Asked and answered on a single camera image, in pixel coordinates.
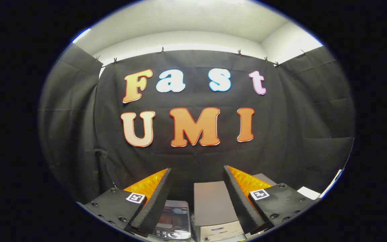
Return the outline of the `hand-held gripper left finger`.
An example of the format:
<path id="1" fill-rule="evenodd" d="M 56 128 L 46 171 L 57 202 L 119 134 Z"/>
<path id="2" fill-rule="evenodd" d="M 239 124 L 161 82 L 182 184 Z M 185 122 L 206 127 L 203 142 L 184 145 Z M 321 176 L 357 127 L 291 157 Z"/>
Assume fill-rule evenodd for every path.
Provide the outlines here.
<path id="1" fill-rule="evenodd" d="M 172 185 L 172 170 L 166 168 L 125 189 L 110 188 L 80 207 L 123 233 L 151 235 L 160 219 Z"/>

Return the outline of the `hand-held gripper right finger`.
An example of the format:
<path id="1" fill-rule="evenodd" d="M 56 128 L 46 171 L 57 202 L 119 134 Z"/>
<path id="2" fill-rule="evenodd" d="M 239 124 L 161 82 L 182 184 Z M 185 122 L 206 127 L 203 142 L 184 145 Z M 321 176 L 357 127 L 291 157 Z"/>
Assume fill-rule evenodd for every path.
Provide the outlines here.
<path id="1" fill-rule="evenodd" d="M 271 185 L 234 167 L 224 165 L 223 169 L 230 201 L 244 233 L 273 230 L 319 201 L 285 183 Z"/>

